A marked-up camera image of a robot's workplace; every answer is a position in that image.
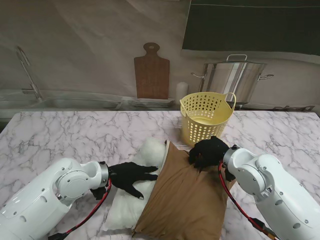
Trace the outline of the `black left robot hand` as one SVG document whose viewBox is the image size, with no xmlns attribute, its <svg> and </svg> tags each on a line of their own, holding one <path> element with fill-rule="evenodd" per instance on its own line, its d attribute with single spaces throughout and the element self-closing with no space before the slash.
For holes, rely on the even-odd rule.
<svg viewBox="0 0 320 240">
<path fill-rule="evenodd" d="M 152 173 L 157 170 L 157 166 L 143 166 L 134 162 L 124 162 L 108 167 L 108 175 L 115 187 L 143 200 L 143 194 L 133 184 L 140 181 L 156 181 L 158 176 Z"/>
</svg>

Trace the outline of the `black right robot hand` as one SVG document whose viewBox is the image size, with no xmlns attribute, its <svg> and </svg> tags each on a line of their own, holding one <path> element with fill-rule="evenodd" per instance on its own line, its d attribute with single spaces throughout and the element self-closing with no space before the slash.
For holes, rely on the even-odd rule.
<svg viewBox="0 0 320 240">
<path fill-rule="evenodd" d="M 212 136 L 194 145 L 189 151 L 188 162 L 201 172 L 207 167 L 218 166 L 229 148 L 220 138 Z"/>
</svg>

